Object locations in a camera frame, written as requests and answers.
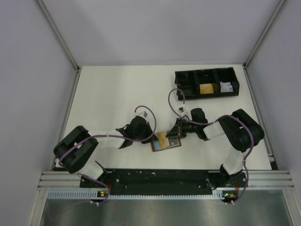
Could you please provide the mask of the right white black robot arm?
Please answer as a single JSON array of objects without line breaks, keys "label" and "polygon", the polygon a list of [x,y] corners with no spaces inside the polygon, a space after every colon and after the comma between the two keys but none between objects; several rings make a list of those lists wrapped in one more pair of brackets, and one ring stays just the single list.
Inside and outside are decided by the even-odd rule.
[{"label": "right white black robot arm", "polygon": [[219,173],[208,176],[209,188],[231,186],[242,174],[246,159],[252,149],[264,139],[262,127],[244,110],[238,109],[231,115],[224,115],[209,123],[201,108],[190,111],[192,119],[179,117],[174,127],[167,132],[167,138],[185,138],[188,133],[195,133],[204,141],[225,135],[231,144],[226,160],[220,166]]}]

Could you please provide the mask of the brown leather card holder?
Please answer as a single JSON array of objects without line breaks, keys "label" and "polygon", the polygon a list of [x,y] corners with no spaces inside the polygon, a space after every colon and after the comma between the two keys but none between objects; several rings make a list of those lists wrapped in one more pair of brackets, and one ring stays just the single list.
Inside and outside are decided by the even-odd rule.
[{"label": "brown leather card holder", "polygon": [[156,133],[155,136],[157,140],[153,140],[151,142],[153,152],[164,151],[182,146],[179,138],[167,137],[167,131]]}]

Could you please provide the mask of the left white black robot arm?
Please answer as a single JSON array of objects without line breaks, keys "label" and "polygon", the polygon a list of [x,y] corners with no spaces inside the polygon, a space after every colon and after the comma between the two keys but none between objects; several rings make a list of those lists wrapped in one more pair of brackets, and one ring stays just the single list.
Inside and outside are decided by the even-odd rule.
[{"label": "left white black robot arm", "polygon": [[59,165],[71,174],[84,174],[95,180],[101,178],[105,169],[99,161],[92,158],[97,148],[123,149],[134,142],[147,144],[157,140],[146,115],[143,112],[135,116],[129,124],[110,132],[92,133],[84,126],[77,126],[54,148]]}]

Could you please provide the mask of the yellow credit card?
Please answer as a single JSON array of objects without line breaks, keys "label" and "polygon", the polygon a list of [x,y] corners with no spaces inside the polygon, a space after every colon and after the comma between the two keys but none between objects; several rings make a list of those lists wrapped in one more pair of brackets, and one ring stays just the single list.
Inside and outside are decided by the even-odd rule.
[{"label": "yellow credit card", "polygon": [[167,132],[160,132],[157,134],[159,147],[161,149],[169,147],[169,139],[166,137]]}]

